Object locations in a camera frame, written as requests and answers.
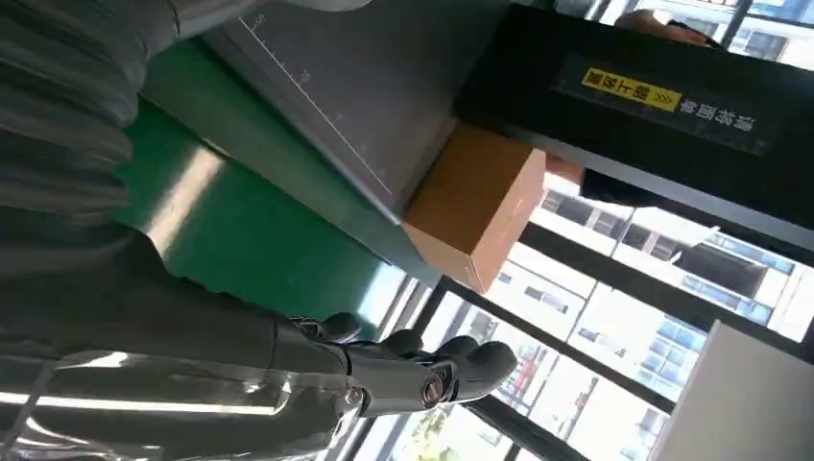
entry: green surface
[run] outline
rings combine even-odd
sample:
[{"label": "green surface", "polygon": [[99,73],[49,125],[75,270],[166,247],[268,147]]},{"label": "green surface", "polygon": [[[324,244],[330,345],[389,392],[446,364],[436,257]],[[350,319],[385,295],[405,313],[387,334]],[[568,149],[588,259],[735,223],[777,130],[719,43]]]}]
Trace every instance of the green surface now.
[{"label": "green surface", "polygon": [[[133,162],[120,170],[132,201],[117,219],[147,231],[193,158],[220,164],[199,187],[164,254],[173,274],[287,315],[324,317],[359,307],[383,264],[376,256],[257,174],[215,154],[160,109],[141,106],[128,129]],[[198,187],[198,181],[188,182]]]},{"label": "green surface", "polygon": [[142,95],[375,254],[430,285],[438,281],[438,271],[401,228],[201,41],[180,43],[154,59]]}]

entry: cardboard box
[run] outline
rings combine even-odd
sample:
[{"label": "cardboard box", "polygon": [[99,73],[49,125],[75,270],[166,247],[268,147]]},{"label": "cardboard box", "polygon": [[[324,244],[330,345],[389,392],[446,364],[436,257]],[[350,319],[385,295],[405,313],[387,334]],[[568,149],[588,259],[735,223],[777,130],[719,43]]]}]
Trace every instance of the cardboard box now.
[{"label": "cardboard box", "polygon": [[407,210],[403,228],[430,265],[486,293],[542,199],[545,154],[461,124]]}]

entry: person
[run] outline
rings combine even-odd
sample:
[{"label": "person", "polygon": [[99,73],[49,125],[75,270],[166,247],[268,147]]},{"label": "person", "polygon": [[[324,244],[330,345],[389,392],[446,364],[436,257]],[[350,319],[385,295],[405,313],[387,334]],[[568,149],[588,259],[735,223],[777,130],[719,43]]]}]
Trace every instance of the person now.
[{"label": "person", "polygon": [[[682,43],[721,48],[708,36],[681,22],[670,21],[667,24],[660,22],[656,19],[653,10],[637,10],[622,14],[614,25]],[[546,159],[545,168],[549,173],[579,184],[581,186],[580,195],[587,199],[636,207],[655,206],[661,201],[661,197],[652,192],[588,170],[582,165],[553,155],[549,155]]]}]

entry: yellow label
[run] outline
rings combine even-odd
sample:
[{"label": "yellow label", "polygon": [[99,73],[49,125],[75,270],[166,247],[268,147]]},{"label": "yellow label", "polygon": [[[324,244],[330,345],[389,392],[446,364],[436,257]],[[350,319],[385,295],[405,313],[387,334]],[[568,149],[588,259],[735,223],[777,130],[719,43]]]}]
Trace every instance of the yellow label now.
[{"label": "yellow label", "polygon": [[674,112],[682,98],[681,93],[671,89],[594,68],[587,70],[583,85],[668,112]]}]

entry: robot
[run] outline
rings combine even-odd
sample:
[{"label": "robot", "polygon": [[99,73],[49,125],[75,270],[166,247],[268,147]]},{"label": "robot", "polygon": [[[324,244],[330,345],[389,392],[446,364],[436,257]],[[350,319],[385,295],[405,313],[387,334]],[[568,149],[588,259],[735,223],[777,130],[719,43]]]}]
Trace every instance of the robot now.
[{"label": "robot", "polygon": [[128,200],[113,170],[150,58],[255,3],[0,3],[0,459],[284,459],[348,418],[479,399],[515,368],[502,343],[353,341],[347,315],[210,293],[108,218]]}]

